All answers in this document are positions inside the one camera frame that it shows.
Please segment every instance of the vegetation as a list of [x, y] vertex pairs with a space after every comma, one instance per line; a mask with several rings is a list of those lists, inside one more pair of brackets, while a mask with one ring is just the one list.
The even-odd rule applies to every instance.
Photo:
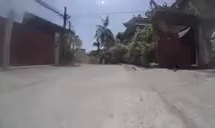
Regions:
[[72, 37], [72, 45], [73, 45], [73, 49], [81, 49], [82, 47], [82, 41], [80, 39], [80, 37], [78, 35], [74, 35]]
[[103, 25], [97, 25], [97, 30], [95, 33], [95, 38], [97, 40], [94, 43], [95, 46], [98, 46], [100, 50], [101, 47], [104, 49], [109, 49], [110, 47], [115, 45], [115, 39], [112, 31], [108, 28], [109, 25], [109, 17], [106, 19], [102, 19]]
[[[150, 9], [145, 16], [152, 18], [156, 10], [186, 8], [186, 2], [187, 0], [176, 0], [171, 6], [166, 3], [160, 6], [154, 0], [150, 0]], [[188, 5], [188, 13], [197, 14], [195, 7], [190, 3]], [[97, 51], [92, 51], [92, 55], [101, 55], [109, 63], [149, 66], [149, 63], [155, 62], [156, 37], [152, 26], [145, 26], [144, 29], [138, 31], [137, 26], [131, 25], [125, 32], [118, 33], [114, 39], [111, 30], [107, 28], [108, 16], [102, 21], [103, 25], [97, 25], [95, 34], [97, 41], [93, 43]]]

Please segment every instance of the sky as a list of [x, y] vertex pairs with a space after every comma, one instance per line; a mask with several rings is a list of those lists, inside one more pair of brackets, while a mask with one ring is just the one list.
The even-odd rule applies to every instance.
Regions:
[[[83, 42], [86, 51], [93, 50], [96, 25], [102, 24], [101, 17], [107, 15], [110, 19], [109, 28], [114, 34], [123, 32], [123, 22], [129, 21], [137, 11], [144, 15], [149, 8], [149, 0], [43, 0], [57, 10], [63, 12], [64, 6], [71, 15], [73, 29]], [[171, 3], [174, 0], [155, 0], [159, 4]], [[58, 25], [62, 25], [62, 19], [52, 11], [40, 6], [35, 0], [0, 0], [0, 15], [8, 17], [10, 10], [15, 13], [15, 20], [21, 22], [26, 12], [38, 15]]]

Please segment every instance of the palm tree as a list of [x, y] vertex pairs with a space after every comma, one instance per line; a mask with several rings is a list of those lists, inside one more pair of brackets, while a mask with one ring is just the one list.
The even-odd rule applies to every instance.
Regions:
[[103, 25], [97, 25], [97, 30], [95, 33], [95, 38], [97, 42], [100, 42], [100, 47], [104, 49], [109, 49], [111, 46], [114, 46], [115, 39], [112, 31], [108, 28], [109, 25], [109, 17], [106, 19], [102, 19]]
[[98, 40], [97, 40], [96, 42], [93, 43], [93, 46], [94, 46], [94, 47], [97, 47], [97, 52], [100, 51], [100, 46], [101, 46], [101, 44], [100, 44], [100, 42], [99, 42]]
[[81, 49], [83, 44], [82, 44], [82, 41], [81, 41], [81, 39], [80, 39], [80, 37], [78, 35], [73, 36], [72, 45], [73, 45], [72, 46], [73, 50]]

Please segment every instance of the concrete road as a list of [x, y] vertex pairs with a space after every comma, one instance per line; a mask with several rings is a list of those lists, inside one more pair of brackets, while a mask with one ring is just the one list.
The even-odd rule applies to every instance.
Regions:
[[116, 65], [0, 72], [0, 128], [213, 127], [210, 112], [192, 108], [201, 91], [185, 90], [193, 74]]

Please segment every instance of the road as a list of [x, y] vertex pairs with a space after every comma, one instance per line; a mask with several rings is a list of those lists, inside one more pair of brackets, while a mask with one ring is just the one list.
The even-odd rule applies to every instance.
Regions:
[[0, 128], [215, 128], [209, 74], [125, 65], [0, 72]]

